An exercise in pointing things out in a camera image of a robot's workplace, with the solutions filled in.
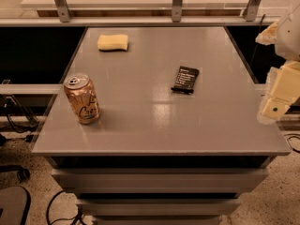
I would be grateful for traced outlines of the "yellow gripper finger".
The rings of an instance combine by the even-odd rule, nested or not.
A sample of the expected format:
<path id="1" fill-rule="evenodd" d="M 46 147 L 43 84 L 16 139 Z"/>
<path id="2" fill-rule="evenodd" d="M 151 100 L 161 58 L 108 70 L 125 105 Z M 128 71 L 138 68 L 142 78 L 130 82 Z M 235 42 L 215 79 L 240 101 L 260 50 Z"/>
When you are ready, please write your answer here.
<path id="1" fill-rule="evenodd" d="M 255 38 L 255 41 L 265 46 L 275 44 L 277 40 L 277 28 L 278 22 L 273 22 Z"/>
<path id="2" fill-rule="evenodd" d="M 265 83 L 257 120 L 265 125 L 278 121 L 300 98 L 300 62 L 287 61 L 280 68 L 271 67 Z"/>

